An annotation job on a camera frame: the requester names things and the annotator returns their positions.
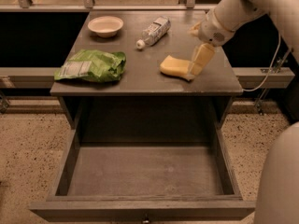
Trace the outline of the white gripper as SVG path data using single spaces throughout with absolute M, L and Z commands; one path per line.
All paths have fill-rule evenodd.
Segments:
M 192 26 L 188 30 L 188 34 L 194 37 L 198 36 L 201 41 L 205 42 L 193 50 L 186 75 L 188 80 L 193 80 L 198 76 L 210 62 L 215 54 L 214 47 L 223 46 L 235 35 L 234 32 L 221 25 L 213 9 L 209 10 L 202 20 Z

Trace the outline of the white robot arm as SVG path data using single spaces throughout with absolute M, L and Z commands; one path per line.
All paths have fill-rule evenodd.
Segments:
M 293 57 L 299 55 L 299 0 L 221 0 L 190 30 L 214 47 L 245 23 L 269 16 Z M 254 224 L 299 224 L 299 123 L 280 134 L 263 165 Z

